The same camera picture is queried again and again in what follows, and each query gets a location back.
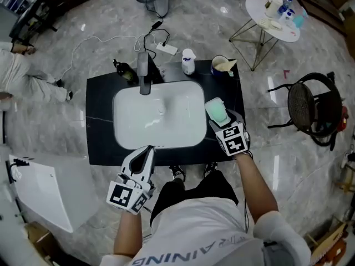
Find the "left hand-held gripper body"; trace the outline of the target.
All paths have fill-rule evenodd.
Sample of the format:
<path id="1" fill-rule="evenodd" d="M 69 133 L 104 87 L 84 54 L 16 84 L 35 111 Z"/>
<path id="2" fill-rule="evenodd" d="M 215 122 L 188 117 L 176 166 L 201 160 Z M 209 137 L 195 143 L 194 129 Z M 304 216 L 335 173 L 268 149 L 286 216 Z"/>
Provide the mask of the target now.
<path id="1" fill-rule="evenodd" d="M 151 179 L 145 182 L 119 172 L 115 181 L 110 182 L 106 202 L 117 209 L 137 215 L 154 191 L 155 186 Z"/>

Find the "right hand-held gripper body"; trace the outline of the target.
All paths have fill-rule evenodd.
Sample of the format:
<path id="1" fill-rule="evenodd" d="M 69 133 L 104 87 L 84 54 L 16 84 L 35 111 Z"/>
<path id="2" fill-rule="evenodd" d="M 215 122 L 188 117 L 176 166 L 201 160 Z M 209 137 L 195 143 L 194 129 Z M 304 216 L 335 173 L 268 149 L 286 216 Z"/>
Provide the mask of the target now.
<path id="1" fill-rule="evenodd" d="M 215 135 L 220 147 L 228 156 L 234 156 L 249 149 L 249 136 L 241 122 L 234 122 L 232 126 L 217 131 Z"/>

